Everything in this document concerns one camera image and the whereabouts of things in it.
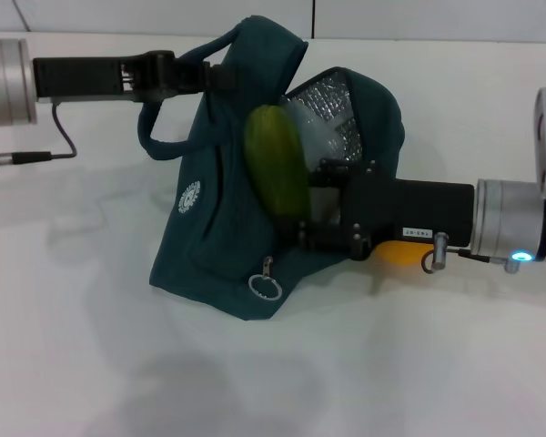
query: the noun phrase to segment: foil lining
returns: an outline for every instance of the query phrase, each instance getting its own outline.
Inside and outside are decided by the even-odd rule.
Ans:
[[[362,159],[362,142],[353,116],[349,89],[342,72],[321,78],[295,95],[303,105],[326,120],[344,140],[342,159]]]

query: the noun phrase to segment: green fruit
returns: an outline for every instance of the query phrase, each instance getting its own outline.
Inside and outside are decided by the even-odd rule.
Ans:
[[[298,131],[285,109],[263,106],[248,116],[245,160],[268,214],[309,219],[308,169]]]

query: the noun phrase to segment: bag handle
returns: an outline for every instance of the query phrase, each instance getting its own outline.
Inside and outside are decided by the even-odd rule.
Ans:
[[[230,46],[238,36],[240,25],[227,32],[223,36],[190,50],[180,57],[180,59],[190,62],[202,62],[205,58],[215,54],[223,48]],[[166,142],[158,141],[152,138],[152,130],[157,120],[157,116],[162,108],[162,103],[145,103],[139,113],[137,120],[137,138],[139,144],[144,148],[152,159],[166,161],[169,159],[180,158],[192,150],[206,147],[208,144],[198,144],[196,141],[186,139],[184,141]]]

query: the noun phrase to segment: white table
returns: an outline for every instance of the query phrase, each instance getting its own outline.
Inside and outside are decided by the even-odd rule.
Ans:
[[[207,41],[11,35],[31,56]],[[534,179],[546,45],[317,40],[294,85],[334,65],[398,99],[400,177]],[[186,137],[197,102],[166,103],[156,137]],[[63,105],[79,157],[1,168],[0,437],[546,436],[546,264],[344,262],[261,322],[152,290],[179,164],[147,158],[138,110]],[[49,111],[0,151],[66,150]]]

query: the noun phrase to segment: metal ring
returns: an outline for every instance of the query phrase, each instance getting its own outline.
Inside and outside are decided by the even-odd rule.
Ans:
[[[257,289],[255,289],[255,287],[253,287],[253,281],[255,279],[269,280],[275,286],[275,288],[277,289],[277,296],[275,296],[274,298],[270,298],[268,296],[264,296],[261,293],[259,293],[257,291]],[[269,300],[269,301],[279,300],[279,299],[281,299],[281,296],[283,296],[283,289],[278,284],[278,282],[276,280],[274,280],[273,278],[271,278],[270,276],[253,275],[248,279],[248,287],[251,289],[251,291],[253,291],[253,293],[255,293],[256,296],[260,297],[263,300]]]

